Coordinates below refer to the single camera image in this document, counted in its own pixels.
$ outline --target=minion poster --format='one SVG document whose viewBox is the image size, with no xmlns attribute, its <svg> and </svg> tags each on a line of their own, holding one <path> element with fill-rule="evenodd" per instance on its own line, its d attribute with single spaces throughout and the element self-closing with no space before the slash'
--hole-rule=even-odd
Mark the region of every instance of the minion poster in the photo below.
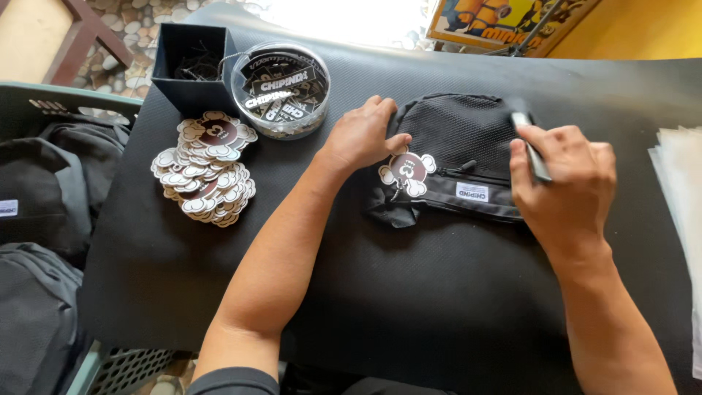
<svg viewBox="0 0 702 395">
<path fill-rule="evenodd" d="M 565 0 L 528 43 L 527 55 L 545 56 L 599 0 Z M 521 44 L 556 0 L 439 0 L 427 37 L 486 53 Z"/>
</svg>

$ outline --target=black table mat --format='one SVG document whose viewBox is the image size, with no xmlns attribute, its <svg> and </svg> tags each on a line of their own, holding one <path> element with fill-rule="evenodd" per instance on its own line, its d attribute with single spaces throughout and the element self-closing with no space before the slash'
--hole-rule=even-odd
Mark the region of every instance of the black table mat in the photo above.
<svg viewBox="0 0 702 395">
<path fill-rule="evenodd" d="M 199 349 L 229 279 L 334 122 L 369 96 L 399 104 L 436 91 L 517 95 L 545 128 L 579 125 L 617 154 L 607 240 L 661 344 L 678 389 L 691 378 L 691 289 L 647 148 L 659 127 L 702 124 L 702 60 L 514 59 L 334 44 L 296 36 L 238 6 L 189 23 L 228 26 L 238 50 L 292 39 L 331 75 L 324 126 L 298 141 L 261 136 L 241 161 L 257 194 L 229 228 L 193 221 L 149 167 L 176 145 L 176 109 L 152 86 L 102 209 L 80 293 L 81 319 L 118 347 Z M 281 358 L 471 394 L 577 394 L 557 281 L 528 232 L 426 212 L 392 230 L 360 216 L 358 175 L 337 197 L 310 290 Z M 280 242 L 295 242 L 282 233 Z"/>
</svg>

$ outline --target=black mesh pocket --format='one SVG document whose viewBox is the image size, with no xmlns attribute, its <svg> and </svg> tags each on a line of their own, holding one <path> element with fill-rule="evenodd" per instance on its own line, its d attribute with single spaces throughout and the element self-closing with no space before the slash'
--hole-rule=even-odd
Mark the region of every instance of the black mesh pocket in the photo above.
<svg viewBox="0 0 702 395">
<path fill-rule="evenodd" d="M 510 179 L 509 143 L 515 130 L 499 98 L 457 93 L 425 96 L 398 112 L 390 132 L 411 134 L 410 151 L 430 154 L 440 166 L 460 167 L 475 160 L 474 173 Z"/>
</svg>

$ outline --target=skull and crossbones tag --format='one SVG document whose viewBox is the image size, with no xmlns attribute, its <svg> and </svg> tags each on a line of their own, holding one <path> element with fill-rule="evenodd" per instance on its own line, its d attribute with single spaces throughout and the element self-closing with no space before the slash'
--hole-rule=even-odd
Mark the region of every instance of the skull and crossbones tag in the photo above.
<svg viewBox="0 0 702 395">
<path fill-rule="evenodd" d="M 390 163 L 380 166 L 378 174 L 385 185 L 396 184 L 404 189 L 407 195 L 413 198 L 427 193 L 424 180 L 427 174 L 436 171 L 434 157 L 425 154 L 421 157 L 409 152 L 409 147 L 404 146 L 398 152 L 392 153 Z"/>
</svg>

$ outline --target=person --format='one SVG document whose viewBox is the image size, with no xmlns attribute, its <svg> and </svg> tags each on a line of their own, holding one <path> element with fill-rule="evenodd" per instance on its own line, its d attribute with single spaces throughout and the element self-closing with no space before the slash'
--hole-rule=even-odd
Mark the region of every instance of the person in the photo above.
<svg viewBox="0 0 702 395">
<path fill-rule="evenodd" d="M 234 273 L 207 330 L 189 394 L 278 394 L 281 333 L 307 292 L 336 193 L 352 172 L 411 141 L 408 134 L 385 140 L 396 110 L 391 98 L 373 96 L 336 123 Z M 582 390 L 676 394 L 663 353 L 624 288 L 604 239 L 616 185 L 612 147 L 589 142 L 574 126 L 519 127 L 518 132 L 542 154 L 552 177 L 549 184 L 534 183 L 524 140 L 512 141 L 513 198 L 560 284 Z M 298 238 L 280 243 L 281 232 Z"/>
</svg>

